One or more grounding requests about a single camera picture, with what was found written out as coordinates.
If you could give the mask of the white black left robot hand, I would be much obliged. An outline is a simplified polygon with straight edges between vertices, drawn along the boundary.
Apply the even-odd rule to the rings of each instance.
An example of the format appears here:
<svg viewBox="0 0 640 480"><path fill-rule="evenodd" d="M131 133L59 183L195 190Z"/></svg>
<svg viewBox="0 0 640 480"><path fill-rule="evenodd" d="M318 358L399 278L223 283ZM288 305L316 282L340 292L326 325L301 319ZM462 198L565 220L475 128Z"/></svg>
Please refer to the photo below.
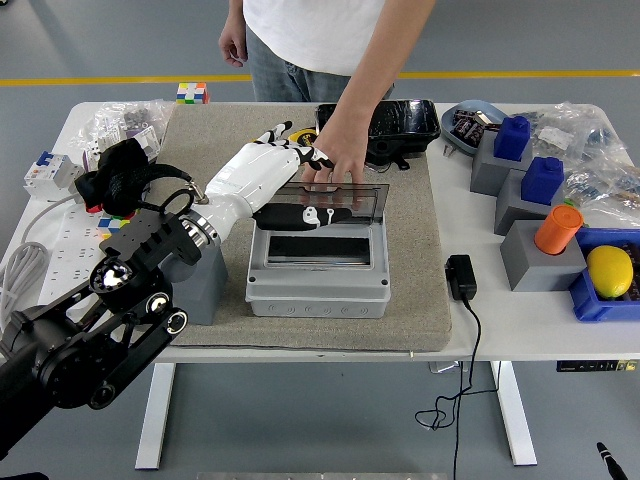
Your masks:
<svg viewBox="0 0 640 480"><path fill-rule="evenodd" d="M272 201L302 164L316 169L331 165L319 149L284 139L282 135L291 126L285 121L245 144L207 184L209 203L199 209L199 214L219 240L226 240L242 219L254 219L263 230L309 231L353 217L344 207Z"/></svg>

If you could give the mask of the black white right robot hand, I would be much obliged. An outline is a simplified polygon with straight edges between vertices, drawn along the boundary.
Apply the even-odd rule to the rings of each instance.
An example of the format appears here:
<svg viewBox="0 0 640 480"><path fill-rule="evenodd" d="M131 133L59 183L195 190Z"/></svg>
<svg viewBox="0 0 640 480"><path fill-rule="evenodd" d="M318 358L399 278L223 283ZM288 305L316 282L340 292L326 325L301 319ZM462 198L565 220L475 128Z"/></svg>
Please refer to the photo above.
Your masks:
<svg viewBox="0 0 640 480"><path fill-rule="evenodd" d="M596 448L602 460L604 461L611 478L613 480L628 480L628 476L626 475L622 467L618 464L618 462L614 459L609 449L602 442L597 442Z"/></svg>

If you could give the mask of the person's right hand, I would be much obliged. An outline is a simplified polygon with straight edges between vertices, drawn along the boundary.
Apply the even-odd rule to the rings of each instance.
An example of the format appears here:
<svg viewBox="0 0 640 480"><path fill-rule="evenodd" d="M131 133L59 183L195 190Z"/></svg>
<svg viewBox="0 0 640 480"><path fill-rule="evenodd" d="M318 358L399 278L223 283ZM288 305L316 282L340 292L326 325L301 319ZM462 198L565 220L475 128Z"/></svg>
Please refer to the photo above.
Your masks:
<svg viewBox="0 0 640 480"><path fill-rule="evenodd" d="M219 36L218 47L226 64L242 68L248 60L245 24L227 23Z"/></svg>

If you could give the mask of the person's left hand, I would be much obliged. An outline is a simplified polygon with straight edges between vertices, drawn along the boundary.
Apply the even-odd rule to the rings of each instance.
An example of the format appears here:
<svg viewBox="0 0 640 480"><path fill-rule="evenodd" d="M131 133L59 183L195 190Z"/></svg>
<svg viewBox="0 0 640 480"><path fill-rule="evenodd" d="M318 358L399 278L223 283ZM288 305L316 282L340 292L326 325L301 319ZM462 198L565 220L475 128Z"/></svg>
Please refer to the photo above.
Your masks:
<svg viewBox="0 0 640 480"><path fill-rule="evenodd" d="M308 183L342 184L350 178L355 184L363 182L368 136L349 137L323 131L314 146L332 162L332 167L322 166L319 171L307 166L301 180Z"/></svg>

